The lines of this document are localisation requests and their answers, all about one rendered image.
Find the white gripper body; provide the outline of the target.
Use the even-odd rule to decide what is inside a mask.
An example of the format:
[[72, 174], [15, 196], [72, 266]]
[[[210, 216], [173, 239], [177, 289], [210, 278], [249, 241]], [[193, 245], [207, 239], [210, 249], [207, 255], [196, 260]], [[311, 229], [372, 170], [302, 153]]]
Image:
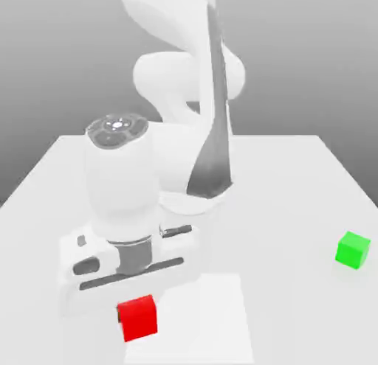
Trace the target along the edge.
[[121, 302], [154, 296], [198, 279], [200, 254], [165, 254], [140, 269], [120, 270], [117, 254], [60, 256], [59, 294], [62, 314], [79, 315], [113, 308]]

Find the small red cube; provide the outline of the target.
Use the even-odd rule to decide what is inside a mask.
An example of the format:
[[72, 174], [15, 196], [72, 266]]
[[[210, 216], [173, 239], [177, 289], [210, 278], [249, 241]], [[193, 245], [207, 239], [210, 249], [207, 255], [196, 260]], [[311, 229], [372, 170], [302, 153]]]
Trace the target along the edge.
[[124, 342], [156, 334], [157, 306], [151, 294], [117, 305], [117, 318]]

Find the small green cube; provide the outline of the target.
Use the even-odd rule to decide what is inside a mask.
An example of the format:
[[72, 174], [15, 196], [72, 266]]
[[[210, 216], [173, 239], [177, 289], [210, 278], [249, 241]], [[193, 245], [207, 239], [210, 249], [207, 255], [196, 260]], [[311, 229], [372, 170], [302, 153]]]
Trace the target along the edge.
[[335, 260], [350, 268], [362, 267], [370, 249], [371, 241], [353, 232], [346, 232], [337, 245]]

